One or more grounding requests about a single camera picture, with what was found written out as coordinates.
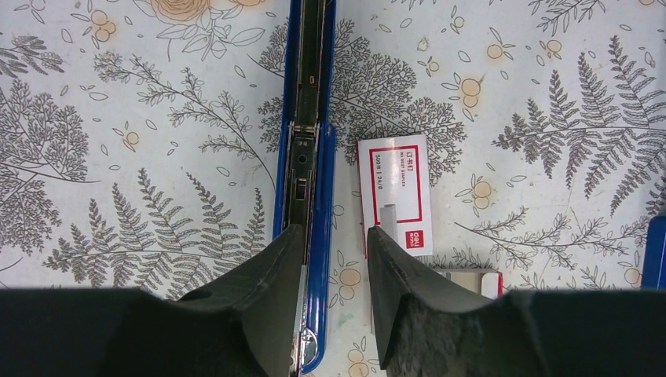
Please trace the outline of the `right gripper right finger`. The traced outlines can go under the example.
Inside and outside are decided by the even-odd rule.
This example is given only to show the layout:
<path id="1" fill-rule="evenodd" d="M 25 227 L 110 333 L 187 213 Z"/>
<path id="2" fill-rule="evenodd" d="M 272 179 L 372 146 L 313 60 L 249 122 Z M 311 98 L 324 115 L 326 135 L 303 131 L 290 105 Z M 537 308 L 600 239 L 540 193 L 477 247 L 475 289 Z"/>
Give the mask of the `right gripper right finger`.
<path id="1" fill-rule="evenodd" d="M 388 376 L 519 376 L 521 336 L 511 295 L 491 300 L 460 287 L 368 230 L 371 306 Z"/>

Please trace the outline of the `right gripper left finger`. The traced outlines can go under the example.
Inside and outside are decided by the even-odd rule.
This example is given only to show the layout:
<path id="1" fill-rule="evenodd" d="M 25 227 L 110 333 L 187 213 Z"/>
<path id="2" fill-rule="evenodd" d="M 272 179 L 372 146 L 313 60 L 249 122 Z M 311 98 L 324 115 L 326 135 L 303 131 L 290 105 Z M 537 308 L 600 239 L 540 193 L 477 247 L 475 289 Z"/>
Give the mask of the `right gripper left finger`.
<path id="1" fill-rule="evenodd" d="M 178 300 L 188 311 L 179 376 L 288 376 L 305 236 L 266 248 Z"/>

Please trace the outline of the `staples box tray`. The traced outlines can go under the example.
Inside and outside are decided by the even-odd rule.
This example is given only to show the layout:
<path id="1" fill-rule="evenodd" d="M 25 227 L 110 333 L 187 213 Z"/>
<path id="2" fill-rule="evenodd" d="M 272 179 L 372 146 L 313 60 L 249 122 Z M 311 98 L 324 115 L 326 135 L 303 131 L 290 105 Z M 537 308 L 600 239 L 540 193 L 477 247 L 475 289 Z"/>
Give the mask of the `staples box tray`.
<path id="1" fill-rule="evenodd" d="M 486 298 L 496 299 L 503 295 L 503 274 L 494 269 L 449 268 L 435 271 L 460 287 Z"/>

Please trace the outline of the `blue stapler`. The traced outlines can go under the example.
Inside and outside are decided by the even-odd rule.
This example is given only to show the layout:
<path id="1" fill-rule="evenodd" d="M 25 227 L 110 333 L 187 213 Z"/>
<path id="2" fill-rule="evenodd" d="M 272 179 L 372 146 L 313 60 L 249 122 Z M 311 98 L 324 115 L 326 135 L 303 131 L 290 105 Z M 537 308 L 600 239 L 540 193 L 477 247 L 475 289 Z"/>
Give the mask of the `blue stapler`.
<path id="1" fill-rule="evenodd" d="M 665 216 L 649 222 L 641 289 L 665 289 Z"/>
<path id="2" fill-rule="evenodd" d="M 305 233 L 292 376 L 324 358 L 328 316 L 336 129 L 329 122 L 336 3 L 293 1 L 287 28 L 273 235 Z"/>

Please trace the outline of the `red white staples box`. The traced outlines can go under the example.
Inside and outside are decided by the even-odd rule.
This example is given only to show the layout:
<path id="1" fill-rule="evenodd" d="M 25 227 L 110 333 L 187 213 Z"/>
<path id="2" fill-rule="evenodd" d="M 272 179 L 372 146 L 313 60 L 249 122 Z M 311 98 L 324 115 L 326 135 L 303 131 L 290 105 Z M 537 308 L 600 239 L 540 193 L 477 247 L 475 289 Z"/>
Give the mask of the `red white staples box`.
<path id="1" fill-rule="evenodd" d="M 395 209 L 393 238 L 411 256 L 434 246 L 426 136 L 415 134 L 357 142 L 364 232 L 381 226 L 381 211 Z"/>

